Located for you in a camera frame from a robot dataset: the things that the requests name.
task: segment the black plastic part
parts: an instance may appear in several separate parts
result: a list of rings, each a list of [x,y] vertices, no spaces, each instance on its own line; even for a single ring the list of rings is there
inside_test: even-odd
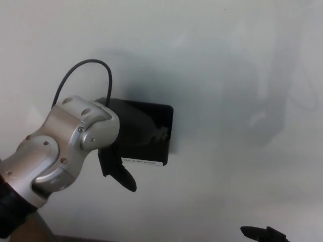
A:
[[[100,149],[98,156],[104,176],[112,176],[117,182],[132,192],[137,190],[137,183],[130,172],[123,166],[116,145]]]
[[[0,238],[7,238],[36,211],[0,175]]]
[[[244,236],[258,242],[288,242],[286,235],[271,227],[264,229],[244,226],[240,229]]]

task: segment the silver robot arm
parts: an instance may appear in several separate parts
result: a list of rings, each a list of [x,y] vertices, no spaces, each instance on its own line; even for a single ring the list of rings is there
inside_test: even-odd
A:
[[[42,207],[53,192],[70,186],[84,159],[95,149],[111,145],[119,133],[119,118],[100,103],[71,96],[55,105],[44,124],[28,135],[17,151],[0,162],[0,237]],[[9,200],[18,198],[22,204]],[[15,206],[27,209],[17,213]]]

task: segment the screw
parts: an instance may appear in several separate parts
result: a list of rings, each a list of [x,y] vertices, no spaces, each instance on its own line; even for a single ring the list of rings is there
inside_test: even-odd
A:
[[[65,157],[63,157],[63,158],[61,159],[61,163],[62,163],[62,164],[66,164],[66,163],[67,163],[67,159],[66,159]]]

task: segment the white wall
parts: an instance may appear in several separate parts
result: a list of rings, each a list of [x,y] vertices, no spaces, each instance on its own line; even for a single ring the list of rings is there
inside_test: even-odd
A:
[[[44,121],[66,71],[99,58],[113,97],[174,107],[169,164],[127,164],[133,194],[91,153],[41,209],[55,233],[234,242],[269,225],[321,241],[322,16],[319,0],[1,1],[0,157]],[[87,65],[61,96],[106,86]]]

